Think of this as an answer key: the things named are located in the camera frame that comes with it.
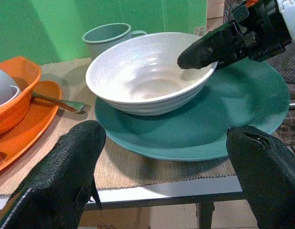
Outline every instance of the white bowl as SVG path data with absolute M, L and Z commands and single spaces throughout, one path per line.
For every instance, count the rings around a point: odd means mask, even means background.
M 89 89 L 108 104 L 135 115 L 162 115 L 191 100 L 214 72 L 180 69 L 177 58 L 198 36 L 161 32 L 136 37 L 99 55 L 86 72 Z
M 13 78 L 0 69 L 0 106 L 7 104 L 20 93 L 21 90 Z

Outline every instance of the orange bowl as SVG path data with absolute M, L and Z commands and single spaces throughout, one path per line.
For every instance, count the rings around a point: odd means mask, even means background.
M 0 107 L 0 135 L 16 126 L 27 114 L 32 88 L 39 81 L 39 65 L 18 56 L 0 63 L 0 69 L 9 74 L 21 89 L 21 94 Z

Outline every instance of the placemat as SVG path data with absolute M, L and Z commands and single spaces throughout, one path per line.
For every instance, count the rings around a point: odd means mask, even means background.
M 85 73 L 90 62 L 91 59 L 86 58 L 42 66 L 41 81 L 57 82 L 62 88 L 63 99 L 86 102 L 86 112 L 74 114 L 59 110 L 41 138 L 18 161 L 0 173 L 0 195 L 11 194 L 29 171 L 53 148 L 61 135 L 66 134 L 77 123 L 95 119 L 95 95 L 85 83 Z M 98 189 L 231 175 L 235 175 L 235 172 L 227 157 L 202 162 L 160 161 L 136 155 L 110 139 L 106 140 L 95 170 Z

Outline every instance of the green plate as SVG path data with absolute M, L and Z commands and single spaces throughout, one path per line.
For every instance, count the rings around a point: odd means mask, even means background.
M 264 62 L 242 60 L 217 70 L 181 108 L 159 116 L 137 116 L 97 98 L 97 120 L 109 138 L 137 154 L 163 160 L 202 161 L 227 156 L 229 126 L 253 125 L 269 134 L 290 103 L 282 76 Z

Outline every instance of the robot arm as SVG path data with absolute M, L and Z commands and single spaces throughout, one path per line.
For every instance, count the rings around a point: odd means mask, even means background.
M 225 67 L 245 57 L 264 61 L 295 42 L 295 0 L 253 0 L 237 7 L 233 20 L 193 43 L 178 58 L 183 69 L 218 61 Z

